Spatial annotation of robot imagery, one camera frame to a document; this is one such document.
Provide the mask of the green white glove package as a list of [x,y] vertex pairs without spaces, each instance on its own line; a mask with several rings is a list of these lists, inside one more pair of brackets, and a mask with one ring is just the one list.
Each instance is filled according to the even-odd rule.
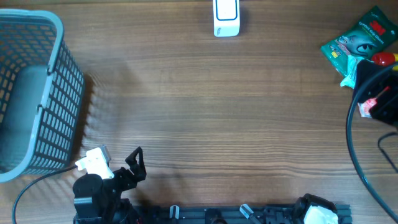
[[320,50],[346,77],[349,56],[370,59],[396,40],[397,25],[374,6],[349,31],[322,45]]

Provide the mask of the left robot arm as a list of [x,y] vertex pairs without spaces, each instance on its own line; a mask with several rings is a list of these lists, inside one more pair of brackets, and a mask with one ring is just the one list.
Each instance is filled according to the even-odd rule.
[[128,168],[112,171],[111,156],[105,145],[86,152],[75,165],[86,170],[73,184],[74,223],[142,223],[142,218],[121,194],[146,179],[143,151],[136,148],[126,159]]

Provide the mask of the teal wet wipes pack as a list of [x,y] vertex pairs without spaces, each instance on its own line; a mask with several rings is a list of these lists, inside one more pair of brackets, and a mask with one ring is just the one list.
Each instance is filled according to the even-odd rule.
[[359,62],[364,60],[363,57],[355,57],[352,55],[348,56],[347,62],[347,73],[344,79],[340,82],[340,87],[348,87],[355,88],[356,85],[356,74],[357,74],[357,66]]

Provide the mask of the red white tissue pack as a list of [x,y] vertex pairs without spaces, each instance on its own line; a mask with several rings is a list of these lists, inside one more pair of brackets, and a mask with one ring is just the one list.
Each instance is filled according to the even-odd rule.
[[358,109],[359,113],[362,118],[370,118],[370,109],[377,104],[377,99],[386,91],[390,90],[391,88],[389,86],[385,87],[378,95],[376,95],[374,98],[370,98],[366,100],[364,103],[358,103]]

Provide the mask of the red chili sauce bottle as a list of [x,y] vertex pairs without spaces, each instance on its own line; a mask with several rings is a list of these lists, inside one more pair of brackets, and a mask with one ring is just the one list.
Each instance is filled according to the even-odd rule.
[[397,62],[397,54],[380,52],[371,57],[371,61],[377,65],[387,66]]

